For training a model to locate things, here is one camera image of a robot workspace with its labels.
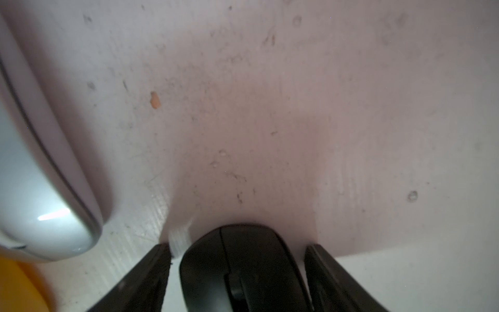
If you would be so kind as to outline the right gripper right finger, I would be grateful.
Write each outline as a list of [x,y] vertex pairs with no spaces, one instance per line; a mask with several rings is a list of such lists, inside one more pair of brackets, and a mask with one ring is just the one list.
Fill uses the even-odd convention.
[[321,245],[306,248],[304,263],[315,311],[387,312]]

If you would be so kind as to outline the silver mouse beside tray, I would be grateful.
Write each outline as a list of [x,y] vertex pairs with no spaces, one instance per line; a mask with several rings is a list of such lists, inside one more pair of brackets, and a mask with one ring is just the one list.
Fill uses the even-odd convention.
[[52,262],[101,237],[89,182],[6,22],[1,22],[1,255]]

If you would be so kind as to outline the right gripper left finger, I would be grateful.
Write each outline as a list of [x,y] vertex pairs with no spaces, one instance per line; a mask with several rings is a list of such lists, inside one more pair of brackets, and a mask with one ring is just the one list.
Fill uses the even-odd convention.
[[90,311],[161,311],[172,255],[169,244],[154,246]]

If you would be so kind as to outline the yellow storage box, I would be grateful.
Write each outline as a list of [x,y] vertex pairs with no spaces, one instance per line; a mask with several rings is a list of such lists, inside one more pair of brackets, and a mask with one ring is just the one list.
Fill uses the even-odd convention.
[[3,257],[1,311],[49,311],[47,302],[17,262]]

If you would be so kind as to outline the black slim mouse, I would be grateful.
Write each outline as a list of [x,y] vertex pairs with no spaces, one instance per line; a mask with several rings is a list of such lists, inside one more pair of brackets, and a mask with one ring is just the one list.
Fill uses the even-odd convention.
[[179,276],[188,311],[312,311],[284,240],[254,224],[217,228],[184,254]]

